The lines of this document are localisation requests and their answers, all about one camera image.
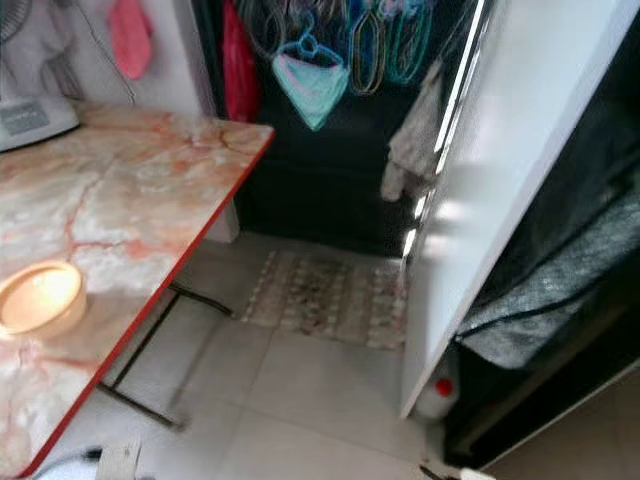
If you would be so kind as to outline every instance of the floor mat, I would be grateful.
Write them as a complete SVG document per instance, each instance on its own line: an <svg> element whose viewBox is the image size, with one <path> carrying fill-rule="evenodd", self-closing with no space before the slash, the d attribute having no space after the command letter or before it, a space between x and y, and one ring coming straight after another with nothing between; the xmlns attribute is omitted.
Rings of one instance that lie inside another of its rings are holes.
<svg viewBox="0 0 640 480"><path fill-rule="evenodd" d="M405 339L402 278L400 265L271 252L242 321L395 349Z"/></svg>

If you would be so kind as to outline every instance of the yellow bowl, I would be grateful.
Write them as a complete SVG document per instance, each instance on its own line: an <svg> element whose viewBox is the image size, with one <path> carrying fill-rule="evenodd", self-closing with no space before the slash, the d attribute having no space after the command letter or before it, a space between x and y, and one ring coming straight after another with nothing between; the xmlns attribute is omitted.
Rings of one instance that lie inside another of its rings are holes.
<svg viewBox="0 0 640 480"><path fill-rule="evenodd" d="M66 262L38 263L0 285L0 335L50 338L74 327L86 307L80 270Z"/></svg>

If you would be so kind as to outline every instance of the red bottle cap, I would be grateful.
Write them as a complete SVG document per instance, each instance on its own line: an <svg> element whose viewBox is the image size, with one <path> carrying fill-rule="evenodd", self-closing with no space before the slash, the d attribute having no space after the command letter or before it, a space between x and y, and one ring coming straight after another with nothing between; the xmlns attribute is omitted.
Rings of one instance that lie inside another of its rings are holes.
<svg viewBox="0 0 640 480"><path fill-rule="evenodd" d="M453 393L453 382L448 378L441 378L436 382L436 392L441 397L448 397Z"/></svg>

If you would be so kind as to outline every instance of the table top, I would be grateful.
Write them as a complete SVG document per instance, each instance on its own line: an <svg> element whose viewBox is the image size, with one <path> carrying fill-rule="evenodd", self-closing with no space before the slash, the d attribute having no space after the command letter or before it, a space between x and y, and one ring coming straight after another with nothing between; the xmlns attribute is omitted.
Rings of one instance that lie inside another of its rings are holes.
<svg viewBox="0 0 640 480"><path fill-rule="evenodd" d="M63 259L88 309L0 338L0 478L29 475L273 137L268 126L81 104L81 127L0 156L0 281Z"/></svg>

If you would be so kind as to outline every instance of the pink cloth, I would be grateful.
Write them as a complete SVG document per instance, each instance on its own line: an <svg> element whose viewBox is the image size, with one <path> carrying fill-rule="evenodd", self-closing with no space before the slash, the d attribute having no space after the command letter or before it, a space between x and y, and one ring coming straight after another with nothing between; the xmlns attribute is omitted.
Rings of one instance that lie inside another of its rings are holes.
<svg viewBox="0 0 640 480"><path fill-rule="evenodd" d="M109 12L109 28L118 68L131 80L139 80L153 55L153 27L139 0L116 0Z"/></svg>

